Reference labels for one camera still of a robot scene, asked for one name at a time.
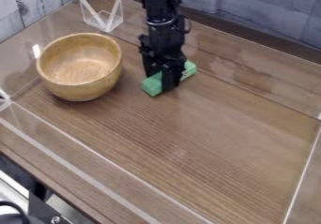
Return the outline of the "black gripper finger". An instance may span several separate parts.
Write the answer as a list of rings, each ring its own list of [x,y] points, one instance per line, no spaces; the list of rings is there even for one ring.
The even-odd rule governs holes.
[[[146,76],[150,77],[161,71],[161,67],[158,64],[161,55],[154,52],[142,52],[142,58]]]
[[[164,65],[162,67],[162,90],[170,91],[181,83],[185,65],[182,63]]]

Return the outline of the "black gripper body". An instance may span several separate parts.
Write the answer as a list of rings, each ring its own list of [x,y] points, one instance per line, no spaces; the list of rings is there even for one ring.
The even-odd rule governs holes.
[[[149,33],[140,36],[140,52],[154,52],[161,55],[160,67],[169,64],[185,64],[186,55],[182,53],[186,30],[185,20],[158,22],[148,20]]]

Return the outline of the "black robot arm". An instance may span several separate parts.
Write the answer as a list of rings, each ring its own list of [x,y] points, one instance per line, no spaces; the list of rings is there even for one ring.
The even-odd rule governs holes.
[[[188,17],[180,12],[182,0],[141,0],[149,33],[140,36],[140,52],[146,76],[162,73],[162,90],[176,88],[184,76],[188,57],[182,51]]]

